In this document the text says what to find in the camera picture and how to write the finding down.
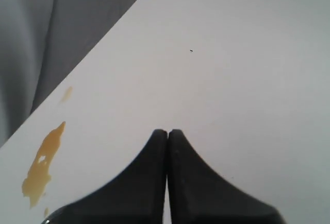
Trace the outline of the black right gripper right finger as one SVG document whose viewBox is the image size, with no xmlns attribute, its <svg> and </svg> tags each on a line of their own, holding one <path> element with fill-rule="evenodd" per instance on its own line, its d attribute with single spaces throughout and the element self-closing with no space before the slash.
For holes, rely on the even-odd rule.
<svg viewBox="0 0 330 224">
<path fill-rule="evenodd" d="M 172 223 L 283 223 L 279 211 L 218 175 L 174 129 L 167 144 Z"/>
</svg>

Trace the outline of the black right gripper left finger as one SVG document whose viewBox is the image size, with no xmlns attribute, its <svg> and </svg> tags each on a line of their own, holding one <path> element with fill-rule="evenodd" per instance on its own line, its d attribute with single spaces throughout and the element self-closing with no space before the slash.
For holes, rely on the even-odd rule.
<svg viewBox="0 0 330 224">
<path fill-rule="evenodd" d="M 137 157 L 111 182 L 62 207 L 53 223 L 162 223 L 166 131 L 153 131 Z"/>
</svg>

